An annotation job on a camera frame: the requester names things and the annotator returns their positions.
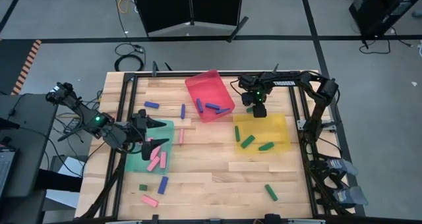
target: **rectangular block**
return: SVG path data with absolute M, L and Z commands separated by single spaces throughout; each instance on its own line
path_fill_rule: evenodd
M 253 135 L 250 135 L 248 138 L 246 138 L 245 141 L 242 142 L 242 148 L 246 148 L 249 144 L 253 142 L 253 140 L 255 140 L 255 137 Z
M 218 115 L 220 113 L 224 113 L 224 112 L 229 111 L 229 110 L 230 110 L 230 108 L 227 108 L 227 109 L 219 109 L 219 110 L 216 111 L 216 114 Z
M 219 105 L 214 105 L 212 103 L 206 103 L 205 107 L 210 108 L 210 109 L 220 109 Z
M 151 172 L 155 166 L 158 164 L 158 162 L 160 161 L 160 158 L 158 156 L 156 156 L 151 163 L 149 164 L 149 166 L 146 168 L 147 171 Z
M 183 136 L 185 135 L 185 129 L 180 128 L 179 143 L 183 144 Z
M 166 168 L 167 152 L 161 152 L 160 168 Z
M 169 177 L 163 177 L 161 179 L 160 187 L 158 188 L 158 194 L 164 194 L 164 191 L 166 191 L 168 180 L 169 180 Z
M 148 190 L 148 185 L 146 185 L 146 184 L 140 184 L 139 185 L 139 190 L 141 190 L 141 191 L 147 191 Z
M 260 146 L 258 148 L 258 150 L 260 150 L 260 151 L 266 151 L 266 150 L 271 149 L 272 147 L 274 147 L 274 143 L 273 142 L 269 142 L 269 143 L 267 143 L 265 145 Z
M 186 109 L 186 105 L 182 104 L 182 111 L 180 113 L 180 118 L 181 119 L 185 119 L 185 109 Z
M 273 201 L 277 201 L 278 200 L 276 193 L 272 190 L 272 188 L 271 188 L 271 186 L 269 184 L 266 184 L 265 185 L 265 189 L 270 194 L 271 199 Z
M 150 161 L 152 161 L 158 155 L 160 148 L 161 148 L 161 146 L 158 146 L 154 150 L 152 150 Z
M 240 142 L 239 127 L 235 126 L 236 142 Z
M 145 101 L 144 103 L 145 107 L 150 107 L 150 108 L 154 108 L 154 109 L 158 109 L 160 104 L 159 103 L 154 103 L 154 102 L 149 102 L 149 101 Z
M 196 99 L 196 105 L 198 106 L 199 113 L 203 113 L 204 109 L 202 108 L 202 104 L 200 103 L 200 99 Z
M 156 208 L 158 206 L 158 201 L 153 200 L 152 198 L 148 197 L 147 195 L 144 195 L 140 201 L 144 202 L 145 204 L 149 204 L 152 207 Z

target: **blue block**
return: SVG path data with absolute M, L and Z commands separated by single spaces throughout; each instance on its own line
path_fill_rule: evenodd
M 210 108 L 210 109 L 220 109 L 219 105 L 214 105 L 214 104 L 211 104 L 211 103 L 206 103 L 205 107 Z
M 151 108 L 158 109 L 159 106 L 160 106 L 160 104 L 159 103 L 153 103 L 153 102 L 145 101 L 144 106 L 145 107 L 151 107 Z
M 164 191 L 166 190 L 167 181 L 169 180 L 169 177 L 163 177 L 161 179 L 160 187 L 158 188 L 158 194 L 164 194 Z
M 181 117 L 182 119 L 185 119 L 185 108 L 186 108 L 185 104 L 182 104 L 182 112 L 181 112 L 181 114 L 180 114 L 180 117 Z
M 204 112 L 204 109 L 202 108 L 202 105 L 200 104 L 200 99 L 199 98 L 196 99 L 196 105 L 198 106 L 199 113 L 203 113 Z
M 230 108 L 227 108 L 227 109 L 219 109 L 219 110 L 216 111 L 216 114 L 218 115 L 219 113 L 223 113 L 223 112 L 226 112 L 226 111 L 229 111 L 229 110 L 230 110 Z

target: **wooden tabletop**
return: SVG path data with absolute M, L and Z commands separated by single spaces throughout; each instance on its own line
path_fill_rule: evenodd
M 109 72 L 104 84 L 100 111 L 115 116 L 119 105 L 123 72 Z M 233 114 L 245 113 L 240 96 L 229 82 L 234 77 L 223 77 L 236 108 Z M 123 118 L 127 118 L 130 89 L 128 89 Z M 303 112 L 296 88 L 299 112 Z M 175 125 L 173 151 L 169 164 L 166 193 L 158 194 L 161 175 L 125 173 L 119 219 L 254 219 L 266 213 L 278 213 L 283 218 L 312 217 L 308 191 L 305 183 L 293 110 L 287 88 L 274 88 L 268 96 L 266 108 L 269 113 L 286 115 L 292 149 L 281 154 L 237 154 L 233 114 L 210 123 L 200 122 L 198 113 L 185 87 L 185 78 L 141 78 L 135 98 L 134 111 L 144 109 L 144 101 L 160 104 L 159 109 L 146 108 L 153 119 L 172 120 Z M 310 111 L 315 106 L 307 98 Z M 185 119 L 180 119 L 181 104 L 186 104 Z M 330 119 L 328 110 L 323 119 Z M 179 131 L 185 129 L 184 143 L 179 144 Z M 323 131 L 321 138 L 337 144 L 336 135 Z M 102 140 L 92 142 L 90 152 Z M 338 150 L 319 140 L 318 151 L 339 156 Z M 110 147 L 102 146 L 88 161 L 75 216 L 90 207 L 104 186 Z M 138 190 L 139 184 L 147 184 L 148 191 Z M 264 185 L 270 184 L 279 200 L 272 201 Z M 143 194 L 159 201 L 156 208 L 140 201 Z M 112 199 L 107 213 L 111 213 Z

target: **pink block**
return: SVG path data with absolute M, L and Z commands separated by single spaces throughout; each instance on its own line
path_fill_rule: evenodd
M 160 168 L 166 168 L 167 152 L 161 152 Z
M 152 161 L 158 155 L 160 148 L 161 148 L 161 146 L 158 146 L 154 150 L 152 150 L 150 161 Z
M 151 161 L 151 163 L 149 164 L 149 166 L 146 168 L 146 170 L 149 171 L 149 172 L 151 172 L 154 169 L 154 167 L 158 164 L 159 161 L 160 161 L 160 158 L 159 157 L 155 157 Z
M 145 204 L 149 204 L 156 208 L 158 206 L 158 201 L 153 200 L 152 198 L 148 197 L 147 195 L 144 195 L 140 201 L 144 202 Z
M 183 144 L 183 135 L 185 134 L 185 129 L 180 128 L 179 143 Z

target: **white cable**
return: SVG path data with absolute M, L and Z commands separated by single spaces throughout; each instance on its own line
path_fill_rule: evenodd
M 421 44 L 417 46 L 419 48 L 419 55 L 422 57 L 422 40 Z
M 131 3 L 133 3 L 133 4 L 135 5 L 135 8 L 134 8 L 135 12 L 136 12 L 136 13 L 139 13 L 139 12 L 138 12 L 138 9 L 137 9 L 137 7 L 136 7 L 136 4 L 135 4 L 135 0 L 132 0 L 132 1 L 131 1 Z

